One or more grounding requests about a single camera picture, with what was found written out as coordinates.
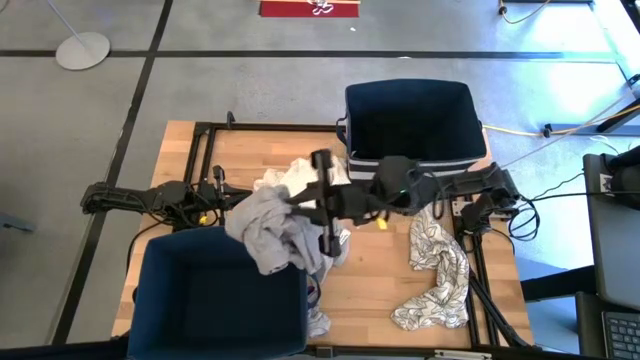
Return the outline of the light grey garment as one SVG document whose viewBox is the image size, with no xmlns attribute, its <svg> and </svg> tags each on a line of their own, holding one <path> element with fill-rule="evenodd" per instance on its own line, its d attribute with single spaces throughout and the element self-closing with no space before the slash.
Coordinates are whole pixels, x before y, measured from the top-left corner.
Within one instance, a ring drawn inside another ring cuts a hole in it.
<svg viewBox="0 0 640 360">
<path fill-rule="evenodd" d="M 316 275 L 307 276 L 307 337 L 316 338 L 326 335 L 331 327 L 331 320 L 320 310 L 320 282 Z"/>
</svg>

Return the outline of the plain white cloth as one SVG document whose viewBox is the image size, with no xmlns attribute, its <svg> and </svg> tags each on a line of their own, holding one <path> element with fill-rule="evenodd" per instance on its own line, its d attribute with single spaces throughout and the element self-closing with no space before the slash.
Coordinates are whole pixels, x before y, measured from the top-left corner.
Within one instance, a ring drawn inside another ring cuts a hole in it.
<svg viewBox="0 0 640 360">
<path fill-rule="evenodd" d="M 351 183 L 344 160 L 336 155 L 331 156 L 331 167 L 328 170 L 328 174 L 331 185 Z M 291 163 L 290 168 L 285 172 L 281 179 L 281 185 L 285 185 L 289 194 L 295 196 L 305 190 L 309 183 L 317 180 L 317 171 L 313 168 L 311 161 L 305 158 L 298 158 Z"/>
</svg>

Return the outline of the grey desk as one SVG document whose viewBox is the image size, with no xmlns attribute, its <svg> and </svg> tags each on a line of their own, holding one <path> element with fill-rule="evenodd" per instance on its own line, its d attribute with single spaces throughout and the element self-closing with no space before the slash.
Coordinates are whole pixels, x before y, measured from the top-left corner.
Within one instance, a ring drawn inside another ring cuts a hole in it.
<svg viewBox="0 0 640 360">
<path fill-rule="evenodd" d="M 600 155 L 583 157 L 598 295 L 640 311 L 640 211 L 605 192 L 611 176 Z"/>
</svg>

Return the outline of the black desk foot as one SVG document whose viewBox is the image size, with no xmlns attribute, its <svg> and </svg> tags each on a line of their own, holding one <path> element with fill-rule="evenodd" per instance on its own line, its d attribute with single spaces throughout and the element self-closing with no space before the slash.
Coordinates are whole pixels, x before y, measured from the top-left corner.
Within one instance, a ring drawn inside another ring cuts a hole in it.
<svg viewBox="0 0 640 360">
<path fill-rule="evenodd" d="M 640 98 L 634 100 L 610 119 L 605 120 L 596 128 L 596 131 L 601 134 L 612 133 L 638 116 L 640 116 Z"/>
</svg>

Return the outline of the blue-grey floor object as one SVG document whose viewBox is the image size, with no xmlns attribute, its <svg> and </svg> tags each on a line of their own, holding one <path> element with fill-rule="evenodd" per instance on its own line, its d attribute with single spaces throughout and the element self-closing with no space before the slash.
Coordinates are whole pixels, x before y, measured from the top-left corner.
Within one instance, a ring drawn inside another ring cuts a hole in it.
<svg viewBox="0 0 640 360">
<path fill-rule="evenodd" d="M 33 232 L 35 226 L 26 220 L 0 212 L 0 227 L 13 228 L 24 232 Z"/>
</svg>

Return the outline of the red floor sign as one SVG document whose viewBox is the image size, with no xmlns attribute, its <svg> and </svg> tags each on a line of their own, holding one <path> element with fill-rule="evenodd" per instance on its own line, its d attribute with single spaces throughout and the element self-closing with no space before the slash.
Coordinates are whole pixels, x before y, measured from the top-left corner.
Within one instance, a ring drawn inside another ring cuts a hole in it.
<svg viewBox="0 0 640 360">
<path fill-rule="evenodd" d="M 357 18 L 361 0 L 260 0 L 268 18 Z"/>
</svg>

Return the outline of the white leaf-patterned cloth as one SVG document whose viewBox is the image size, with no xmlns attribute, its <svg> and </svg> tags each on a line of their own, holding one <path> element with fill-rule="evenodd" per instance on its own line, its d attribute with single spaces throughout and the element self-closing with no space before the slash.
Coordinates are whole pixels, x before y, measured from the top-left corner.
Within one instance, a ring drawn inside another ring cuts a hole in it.
<svg viewBox="0 0 640 360">
<path fill-rule="evenodd" d="M 465 326 L 470 275 L 466 253 L 429 208 L 413 217 L 409 241 L 409 266 L 415 271 L 433 270 L 436 280 L 425 292 L 397 307 L 391 313 L 392 321 L 406 331 L 434 325 Z"/>
</svg>

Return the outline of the round white stand base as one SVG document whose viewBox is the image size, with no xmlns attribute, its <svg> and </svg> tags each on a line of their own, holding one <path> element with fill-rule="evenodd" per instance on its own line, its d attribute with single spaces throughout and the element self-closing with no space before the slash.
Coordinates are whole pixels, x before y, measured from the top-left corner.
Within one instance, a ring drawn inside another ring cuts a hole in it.
<svg viewBox="0 0 640 360">
<path fill-rule="evenodd" d="M 59 11 L 52 0 L 46 0 L 71 36 L 64 40 L 55 51 L 57 64 L 65 70 L 81 71 L 102 63 L 111 51 L 109 39 L 97 32 L 77 32 Z"/>
</svg>

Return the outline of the dark laptop keyboard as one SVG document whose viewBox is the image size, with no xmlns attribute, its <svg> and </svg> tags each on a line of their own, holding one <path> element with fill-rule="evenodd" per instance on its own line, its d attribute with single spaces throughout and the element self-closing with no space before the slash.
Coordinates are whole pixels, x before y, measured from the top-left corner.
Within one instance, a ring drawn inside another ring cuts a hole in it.
<svg viewBox="0 0 640 360">
<path fill-rule="evenodd" d="M 640 360 L 640 311 L 579 292 L 575 296 L 581 355 Z"/>
</svg>

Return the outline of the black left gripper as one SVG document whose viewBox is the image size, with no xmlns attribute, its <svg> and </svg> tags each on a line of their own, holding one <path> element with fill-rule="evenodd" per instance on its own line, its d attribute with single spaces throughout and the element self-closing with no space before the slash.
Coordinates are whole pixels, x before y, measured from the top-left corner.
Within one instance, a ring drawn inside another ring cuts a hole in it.
<svg viewBox="0 0 640 360">
<path fill-rule="evenodd" d="M 225 171 L 222 167 L 212 168 L 214 182 L 210 183 L 207 175 L 203 175 L 198 182 L 198 193 L 204 198 L 209 211 L 213 211 L 216 223 L 223 226 L 226 222 L 225 212 L 230 209 L 230 196 L 249 196 L 252 190 L 240 189 L 226 183 Z"/>
</svg>

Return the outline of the navy white striped fabric bin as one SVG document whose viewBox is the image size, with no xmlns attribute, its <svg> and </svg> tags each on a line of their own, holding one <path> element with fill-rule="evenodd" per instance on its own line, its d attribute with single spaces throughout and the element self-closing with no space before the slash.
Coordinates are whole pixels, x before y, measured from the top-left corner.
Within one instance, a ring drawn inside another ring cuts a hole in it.
<svg viewBox="0 0 640 360">
<path fill-rule="evenodd" d="M 128 355 L 134 360 L 258 360 L 307 344 L 306 274 L 259 272 L 221 227 L 184 230 L 146 246 Z"/>
<path fill-rule="evenodd" d="M 390 79 L 345 89 L 344 126 L 352 180 L 370 180 L 388 156 L 413 160 L 427 174 L 449 176 L 487 155 L 482 124 L 467 84 L 435 79 Z"/>
</svg>

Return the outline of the grey t-shirt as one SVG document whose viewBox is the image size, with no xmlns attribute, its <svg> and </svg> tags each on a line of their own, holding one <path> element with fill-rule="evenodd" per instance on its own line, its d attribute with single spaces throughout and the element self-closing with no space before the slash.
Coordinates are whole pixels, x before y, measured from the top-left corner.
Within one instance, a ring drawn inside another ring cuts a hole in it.
<svg viewBox="0 0 640 360">
<path fill-rule="evenodd" d="M 323 229 L 307 217 L 293 215 L 284 185 L 263 186 L 235 206 L 225 224 L 226 233 L 244 244 L 263 275 L 276 273 L 293 264 L 314 274 L 331 266 L 339 267 L 350 250 L 351 232 L 339 223 L 334 230 L 341 255 L 330 259 L 320 251 Z"/>
</svg>

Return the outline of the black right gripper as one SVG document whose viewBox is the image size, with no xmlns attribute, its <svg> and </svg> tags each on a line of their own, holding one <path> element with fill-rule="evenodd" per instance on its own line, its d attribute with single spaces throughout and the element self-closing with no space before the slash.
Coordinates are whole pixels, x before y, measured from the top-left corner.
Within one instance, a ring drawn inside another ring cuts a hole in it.
<svg viewBox="0 0 640 360">
<path fill-rule="evenodd" d="M 311 163 L 317 171 L 316 183 L 299 194 L 285 200 L 291 205 L 301 205 L 309 201 L 316 203 L 316 208 L 293 207 L 291 214 L 306 217 L 310 222 L 323 227 L 319 239 L 320 252 L 330 257 L 342 254 L 339 239 L 335 234 L 336 219 L 350 219 L 354 223 L 364 222 L 365 215 L 370 212 L 367 204 L 368 194 L 358 185 L 331 185 L 328 170 L 331 167 L 331 153 L 327 149 L 317 150 L 311 154 Z"/>
</svg>

